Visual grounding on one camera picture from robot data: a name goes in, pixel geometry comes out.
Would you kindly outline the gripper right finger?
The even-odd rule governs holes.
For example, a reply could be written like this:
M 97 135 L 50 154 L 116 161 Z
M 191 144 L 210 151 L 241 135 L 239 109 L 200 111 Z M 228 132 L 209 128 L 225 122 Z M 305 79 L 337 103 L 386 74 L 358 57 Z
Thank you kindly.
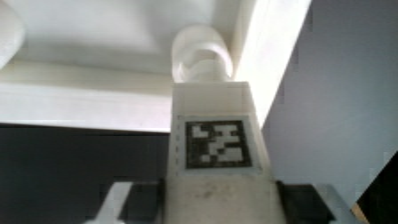
M 331 185 L 278 181 L 287 224 L 356 224 L 345 200 Z

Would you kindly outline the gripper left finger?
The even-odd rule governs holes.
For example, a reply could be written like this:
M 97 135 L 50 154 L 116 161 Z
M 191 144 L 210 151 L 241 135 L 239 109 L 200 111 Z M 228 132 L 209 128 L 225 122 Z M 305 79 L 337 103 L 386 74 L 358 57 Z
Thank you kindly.
M 118 181 L 88 224 L 162 224 L 164 182 Z

